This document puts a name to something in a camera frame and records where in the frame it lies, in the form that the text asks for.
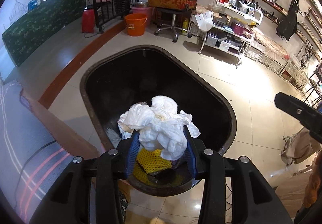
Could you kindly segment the dark sleeve forearm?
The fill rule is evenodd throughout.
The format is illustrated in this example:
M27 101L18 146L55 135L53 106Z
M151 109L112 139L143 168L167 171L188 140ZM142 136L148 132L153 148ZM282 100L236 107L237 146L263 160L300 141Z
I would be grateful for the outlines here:
M314 204L310 208L301 207L295 216L294 224L322 224L321 205Z

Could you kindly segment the person right hand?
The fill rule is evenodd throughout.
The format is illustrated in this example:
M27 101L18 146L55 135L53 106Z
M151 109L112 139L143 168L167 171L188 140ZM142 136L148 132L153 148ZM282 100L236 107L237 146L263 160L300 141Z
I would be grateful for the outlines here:
M322 153L318 153L318 156L315 160L313 171L309 177L308 184L305 188L303 206L309 208L312 206L318 198L318 190L321 187L321 160Z

